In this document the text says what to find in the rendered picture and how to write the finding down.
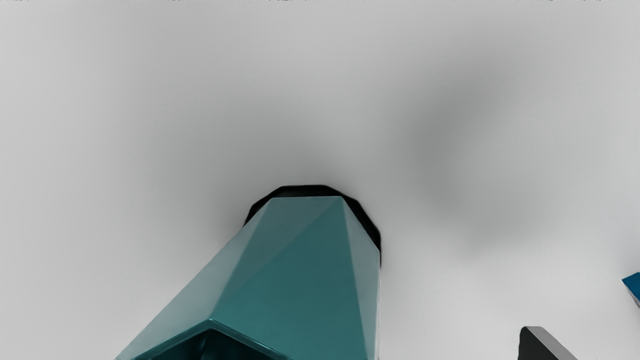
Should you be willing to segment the blue block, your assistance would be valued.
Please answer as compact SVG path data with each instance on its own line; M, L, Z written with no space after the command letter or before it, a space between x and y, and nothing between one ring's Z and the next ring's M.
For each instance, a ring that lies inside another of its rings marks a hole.
M635 305L640 309L640 271L622 278L622 284L627 289Z

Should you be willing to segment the teal faceted mug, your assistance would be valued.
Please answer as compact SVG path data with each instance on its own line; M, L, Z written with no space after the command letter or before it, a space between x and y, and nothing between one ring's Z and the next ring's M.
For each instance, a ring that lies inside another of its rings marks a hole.
M345 199L275 197L115 360L379 360L379 290Z

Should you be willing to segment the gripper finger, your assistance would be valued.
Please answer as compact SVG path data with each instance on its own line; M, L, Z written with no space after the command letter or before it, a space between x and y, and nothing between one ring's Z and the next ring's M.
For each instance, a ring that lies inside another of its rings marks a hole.
M542 326L523 326L519 331L518 360L578 360Z

